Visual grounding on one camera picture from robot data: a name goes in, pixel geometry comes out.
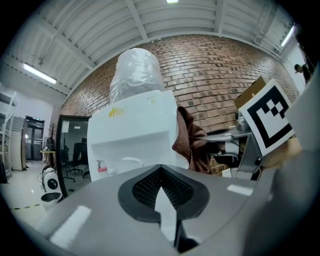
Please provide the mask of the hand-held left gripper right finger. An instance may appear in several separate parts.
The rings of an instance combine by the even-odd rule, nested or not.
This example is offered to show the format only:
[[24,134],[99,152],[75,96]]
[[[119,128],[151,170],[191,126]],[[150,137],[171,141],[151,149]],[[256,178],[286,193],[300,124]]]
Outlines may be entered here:
[[161,185],[176,207],[173,246],[161,256],[244,256],[249,226],[268,202],[271,172],[258,181],[225,178],[162,165]]

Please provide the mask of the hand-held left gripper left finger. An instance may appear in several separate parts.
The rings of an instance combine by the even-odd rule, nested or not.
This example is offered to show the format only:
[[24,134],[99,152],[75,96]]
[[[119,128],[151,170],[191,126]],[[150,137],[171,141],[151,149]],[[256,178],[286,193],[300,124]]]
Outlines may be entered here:
[[176,256],[176,210],[161,189],[155,210],[161,223],[132,218],[120,206],[118,190],[146,171],[138,168],[90,182],[52,207],[36,231],[76,256]]

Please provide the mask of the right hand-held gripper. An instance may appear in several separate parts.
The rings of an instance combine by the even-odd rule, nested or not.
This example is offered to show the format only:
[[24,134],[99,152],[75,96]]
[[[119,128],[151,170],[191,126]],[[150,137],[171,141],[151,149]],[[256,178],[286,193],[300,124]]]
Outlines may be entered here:
[[[287,141],[294,133],[292,126],[285,117],[291,102],[281,86],[270,78],[257,78],[240,94],[234,104],[238,116],[242,116],[248,124],[258,150],[262,157],[261,166],[269,169],[281,161],[287,148]],[[239,145],[232,141],[246,137],[246,131],[229,129],[225,132],[201,136],[200,139],[211,143],[211,155],[215,159],[239,160]]]

